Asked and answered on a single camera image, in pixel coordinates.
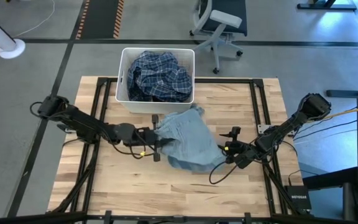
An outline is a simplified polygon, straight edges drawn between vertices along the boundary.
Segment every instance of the white cable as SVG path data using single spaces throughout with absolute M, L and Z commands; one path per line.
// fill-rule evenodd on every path
M 52 11 L 52 13 L 51 13 L 46 19 L 44 19 L 44 21 L 42 21 L 40 24 L 36 25 L 35 27 L 33 27 L 33 28 L 29 29 L 29 30 L 26 30 L 26 31 L 24 31 L 24 32 L 22 32 L 22 33 L 20 33 L 20 34 L 17 34 L 17 35 L 14 36 L 14 37 L 18 37 L 18 36 L 23 35 L 23 34 L 25 34 L 25 33 L 27 33 L 27 32 L 30 32 L 30 31 L 34 30 L 35 28 L 38 28 L 39 26 L 41 26 L 44 22 L 47 22 L 48 19 L 49 19 L 49 18 L 53 15 L 53 13 L 55 12 L 55 0 L 52 0 L 52 2 L 53 2 L 53 11 Z
M 341 131 L 340 133 L 330 134 L 330 135 L 328 135 L 328 136 L 319 138 L 319 140 L 324 139 L 324 138 L 328 138 L 328 137 L 331 137 L 331 136 L 335 136 L 335 135 L 337 135 L 337 134 L 348 133 L 348 132 L 351 132 L 351 131 L 357 131 L 357 129 L 348 130 L 348 131 Z M 308 141 L 303 141 L 303 142 L 296 142 L 296 143 L 294 143 L 294 145 L 296 145 L 296 144 L 303 144 L 303 143 L 311 142 L 311 141 L 314 141 L 314 142 L 315 142 L 316 140 L 308 140 Z

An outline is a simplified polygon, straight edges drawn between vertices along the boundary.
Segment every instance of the yellow cable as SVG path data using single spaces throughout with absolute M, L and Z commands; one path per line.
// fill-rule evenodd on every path
M 353 112 L 358 112 L 358 109 L 349 110 L 349 111 L 343 111 L 343 112 L 340 112 L 340 113 L 336 113 L 336 114 L 333 114 L 333 115 L 329 115 L 329 116 L 325 117 L 323 120 L 331 119 L 331 118 L 336 117 L 336 116 L 339 116 L 339 115 L 344 115 L 344 114 L 353 113 Z

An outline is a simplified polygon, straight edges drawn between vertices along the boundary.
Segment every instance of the chair armrest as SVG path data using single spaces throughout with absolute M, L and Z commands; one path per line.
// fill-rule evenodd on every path
M 229 26 L 233 26 L 235 28 L 240 27 L 242 22 L 242 19 L 240 17 L 233 16 L 218 10 L 212 10 L 209 18 L 212 19 L 213 21 L 220 22 Z

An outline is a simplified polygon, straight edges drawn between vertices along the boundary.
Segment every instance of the light blue towel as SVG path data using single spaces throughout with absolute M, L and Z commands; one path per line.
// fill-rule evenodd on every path
M 172 167 L 209 172 L 225 161 L 226 157 L 201 119 L 203 114 L 204 109 L 193 105 L 186 112 L 166 115 L 155 130 L 160 139 L 175 139 L 161 149 Z

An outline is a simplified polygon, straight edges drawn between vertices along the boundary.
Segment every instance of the gray floor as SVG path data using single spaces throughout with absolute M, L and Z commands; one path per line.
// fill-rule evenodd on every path
M 55 14 L 50 20 L 23 37 L 69 38 L 81 1 L 55 2 Z M 298 2 L 303 1 L 248 0 L 249 36 L 239 39 L 358 42 L 358 12 L 297 11 L 295 6 Z M 190 39 L 188 30 L 192 23 L 189 13 L 193 4 L 194 1 L 126 0 L 120 39 Z M 16 35 L 44 20 L 51 11 L 51 1 L 13 1 L 10 4 L 0 1 L 0 25 Z M 0 59 L 0 217 L 6 212 L 37 128 L 38 121 L 29 114 L 28 107 L 50 93 L 65 47 L 65 44 L 27 44 L 25 53 L 19 58 Z M 194 45 L 76 44 L 59 95 L 73 101 L 83 75 L 116 76 L 121 51 L 125 47 L 192 48 Z M 222 57 L 218 76 L 278 77 L 288 115 L 294 112 L 300 98 L 309 92 L 323 93 L 332 88 L 358 90 L 356 47 L 243 47 L 242 58 L 236 58 L 231 49 L 219 49 Z M 196 54 L 197 76 L 213 76 L 213 68 L 211 52 Z M 300 83 L 307 83 L 307 88 Z M 328 100 L 333 104 L 333 113 L 356 106 L 356 100 L 353 99 Z M 355 118 L 355 114 L 334 118 L 302 134 Z M 301 168 L 320 174 L 356 165 L 355 131 L 324 138 L 355 128 L 351 124 L 297 141 Z M 48 124 L 19 210 L 20 215 L 43 213 L 46 210 L 64 137 L 55 124 Z M 322 207 L 321 202 L 327 195 L 331 198 L 330 204 Z M 340 218 L 340 189 L 311 192 L 311 199 L 315 215 Z

